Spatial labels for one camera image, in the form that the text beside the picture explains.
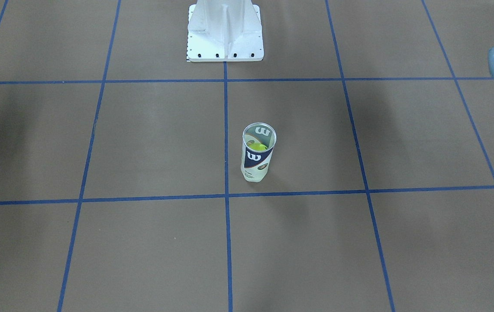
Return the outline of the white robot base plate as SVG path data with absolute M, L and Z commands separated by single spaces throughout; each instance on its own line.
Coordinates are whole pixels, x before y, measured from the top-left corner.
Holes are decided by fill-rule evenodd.
M 264 59 L 262 17 L 250 0 L 198 0 L 188 9 L 186 61 Z

